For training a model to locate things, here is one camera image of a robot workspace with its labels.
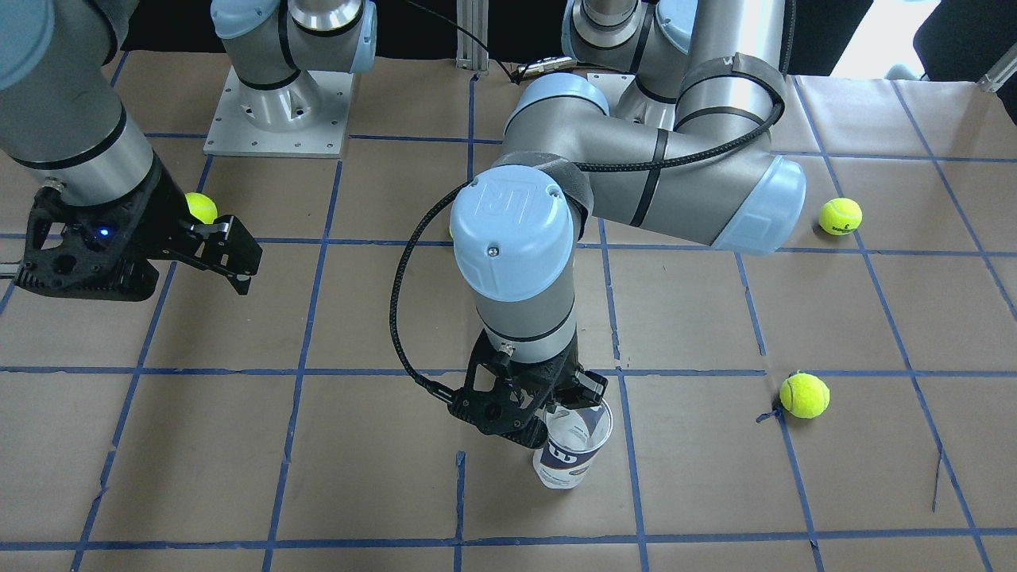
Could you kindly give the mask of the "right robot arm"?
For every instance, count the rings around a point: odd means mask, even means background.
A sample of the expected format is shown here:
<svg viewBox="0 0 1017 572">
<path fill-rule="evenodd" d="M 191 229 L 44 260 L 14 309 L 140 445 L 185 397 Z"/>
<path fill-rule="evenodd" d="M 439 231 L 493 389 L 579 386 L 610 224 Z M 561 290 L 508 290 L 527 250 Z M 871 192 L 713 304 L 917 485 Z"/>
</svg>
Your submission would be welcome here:
<svg viewBox="0 0 1017 572">
<path fill-rule="evenodd" d="M 224 276 L 243 296 L 262 250 L 239 218 L 190 207 L 102 66 L 135 1 L 2 3 L 2 151 L 40 185 L 22 259 L 2 267 L 38 296 L 142 301 L 155 260 Z M 341 156 L 354 76 L 377 53 L 370 1 L 214 1 L 231 71 L 211 155 Z"/>
</svg>

